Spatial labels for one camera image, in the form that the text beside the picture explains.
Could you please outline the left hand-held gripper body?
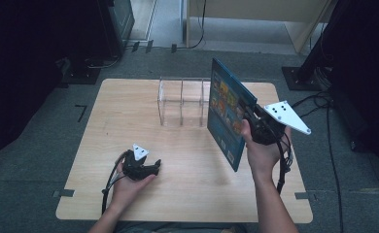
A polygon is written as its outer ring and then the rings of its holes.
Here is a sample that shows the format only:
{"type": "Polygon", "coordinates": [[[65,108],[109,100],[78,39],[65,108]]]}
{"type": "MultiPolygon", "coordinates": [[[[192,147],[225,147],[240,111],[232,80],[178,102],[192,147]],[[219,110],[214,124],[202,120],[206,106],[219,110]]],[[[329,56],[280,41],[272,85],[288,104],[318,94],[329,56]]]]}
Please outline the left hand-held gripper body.
{"type": "Polygon", "coordinates": [[[122,171],[125,175],[134,181],[142,181],[144,178],[144,171],[147,170],[144,162],[149,152],[142,147],[134,144],[132,150],[126,152],[123,162],[122,171]]]}

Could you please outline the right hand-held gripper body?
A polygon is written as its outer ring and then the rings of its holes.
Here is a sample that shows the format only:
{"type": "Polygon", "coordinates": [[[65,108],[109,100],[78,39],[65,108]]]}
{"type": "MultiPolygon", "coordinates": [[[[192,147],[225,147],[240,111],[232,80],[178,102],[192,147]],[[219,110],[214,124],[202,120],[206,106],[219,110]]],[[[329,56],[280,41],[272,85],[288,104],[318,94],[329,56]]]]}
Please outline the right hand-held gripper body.
{"type": "Polygon", "coordinates": [[[252,137],[256,143],[268,146],[279,142],[283,138],[286,126],[305,135],[311,134],[311,129],[287,101],[263,107],[266,113],[260,113],[256,107],[258,121],[249,122],[252,137]]]}

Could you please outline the dark grey cabinet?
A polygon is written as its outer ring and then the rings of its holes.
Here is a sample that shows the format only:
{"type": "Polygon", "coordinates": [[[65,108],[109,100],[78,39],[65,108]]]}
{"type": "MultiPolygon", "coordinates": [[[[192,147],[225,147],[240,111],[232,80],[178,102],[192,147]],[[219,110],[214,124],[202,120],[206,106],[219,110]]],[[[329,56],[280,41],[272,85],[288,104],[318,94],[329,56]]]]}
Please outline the dark grey cabinet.
{"type": "Polygon", "coordinates": [[[117,54],[122,57],[135,22],[130,0],[108,0],[108,9],[114,27],[117,54]]]}

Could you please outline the clear acrylic book rack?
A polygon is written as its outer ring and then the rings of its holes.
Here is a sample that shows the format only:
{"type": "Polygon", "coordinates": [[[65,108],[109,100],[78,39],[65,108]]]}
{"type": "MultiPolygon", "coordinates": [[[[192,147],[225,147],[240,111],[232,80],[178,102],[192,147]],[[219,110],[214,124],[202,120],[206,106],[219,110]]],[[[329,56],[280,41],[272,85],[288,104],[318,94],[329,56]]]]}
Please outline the clear acrylic book rack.
{"type": "Polygon", "coordinates": [[[204,127],[207,124],[209,78],[161,77],[158,84],[159,121],[167,127],[204,127]]]}

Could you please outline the blue hardcover picture book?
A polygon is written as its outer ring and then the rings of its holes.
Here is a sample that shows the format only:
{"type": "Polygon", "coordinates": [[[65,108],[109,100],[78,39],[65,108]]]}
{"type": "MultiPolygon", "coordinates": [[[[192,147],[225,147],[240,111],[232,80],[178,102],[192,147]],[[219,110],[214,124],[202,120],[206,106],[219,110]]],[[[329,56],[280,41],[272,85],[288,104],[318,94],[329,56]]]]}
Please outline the blue hardcover picture book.
{"type": "Polygon", "coordinates": [[[234,172],[245,147],[242,120],[246,109],[252,109],[257,101],[219,59],[212,59],[207,128],[234,172]]]}

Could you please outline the light wooden furniture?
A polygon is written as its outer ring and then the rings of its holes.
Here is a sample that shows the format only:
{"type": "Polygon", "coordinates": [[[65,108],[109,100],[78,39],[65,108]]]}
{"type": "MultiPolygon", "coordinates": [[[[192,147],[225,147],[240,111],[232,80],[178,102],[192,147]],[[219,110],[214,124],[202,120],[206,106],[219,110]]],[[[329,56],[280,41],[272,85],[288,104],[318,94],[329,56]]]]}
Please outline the light wooden furniture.
{"type": "Polygon", "coordinates": [[[320,22],[328,22],[336,0],[181,0],[186,47],[192,17],[283,21],[296,52],[302,52],[320,22]]]}

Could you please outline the grey tape strip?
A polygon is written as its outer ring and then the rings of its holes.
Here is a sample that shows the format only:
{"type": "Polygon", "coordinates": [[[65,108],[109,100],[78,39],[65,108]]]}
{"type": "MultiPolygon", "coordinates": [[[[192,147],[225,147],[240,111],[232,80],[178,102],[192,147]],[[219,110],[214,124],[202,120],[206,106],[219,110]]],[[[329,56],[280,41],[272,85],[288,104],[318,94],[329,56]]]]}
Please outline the grey tape strip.
{"type": "Polygon", "coordinates": [[[317,196],[311,192],[296,192],[294,196],[296,200],[315,201],[317,199],[317,196]]]}
{"type": "Polygon", "coordinates": [[[60,190],[55,190],[52,193],[53,198],[59,198],[59,197],[73,197],[75,194],[74,189],[60,189],[60,190]]]}

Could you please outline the black metal stand base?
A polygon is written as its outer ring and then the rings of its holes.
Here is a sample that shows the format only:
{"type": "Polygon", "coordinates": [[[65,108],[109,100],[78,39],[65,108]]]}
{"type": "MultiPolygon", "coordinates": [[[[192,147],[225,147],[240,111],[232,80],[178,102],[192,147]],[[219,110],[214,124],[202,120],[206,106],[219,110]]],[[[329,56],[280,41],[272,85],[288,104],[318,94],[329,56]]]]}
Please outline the black metal stand base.
{"type": "Polygon", "coordinates": [[[329,69],[325,67],[317,67],[314,71],[302,67],[283,67],[282,72],[289,90],[322,91],[331,86],[327,79],[329,69]]]}
{"type": "Polygon", "coordinates": [[[96,84],[100,70],[96,67],[89,68],[85,64],[73,63],[70,59],[63,59],[61,67],[64,84],[96,84]]]}

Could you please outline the person's right hand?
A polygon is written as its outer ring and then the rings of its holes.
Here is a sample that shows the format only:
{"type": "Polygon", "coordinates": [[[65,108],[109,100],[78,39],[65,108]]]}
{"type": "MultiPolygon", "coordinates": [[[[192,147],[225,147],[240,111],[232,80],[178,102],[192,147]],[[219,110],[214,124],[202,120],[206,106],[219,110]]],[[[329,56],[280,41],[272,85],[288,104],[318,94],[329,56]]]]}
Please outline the person's right hand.
{"type": "Polygon", "coordinates": [[[278,147],[277,144],[262,145],[253,140],[249,121],[242,120],[241,135],[244,138],[247,149],[248,162],[252,171],[253,180],[258,182],[272,183],[273,168],[276,163],[281,159],[289,146],[286,143],[287,137],[291,136],[291,129],[285,129],[285,135],[282,140],[283,143],[278,147]]]}

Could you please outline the person's left hand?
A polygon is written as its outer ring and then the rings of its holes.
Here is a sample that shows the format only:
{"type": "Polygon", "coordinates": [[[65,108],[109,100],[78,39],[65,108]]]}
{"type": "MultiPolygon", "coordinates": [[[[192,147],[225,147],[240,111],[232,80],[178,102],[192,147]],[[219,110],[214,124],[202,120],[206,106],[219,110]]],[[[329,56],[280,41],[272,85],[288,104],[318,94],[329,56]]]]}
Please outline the person's left hand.
{"type": "Polygon", "coordinates": [[[134,181],[129,177],[118,179],[113,184],[113,195],[110,203],[111,208],[118,210],[126,209],[149,183],[156,178],[156,175],[149,175],[142,181],[134,181]]]}

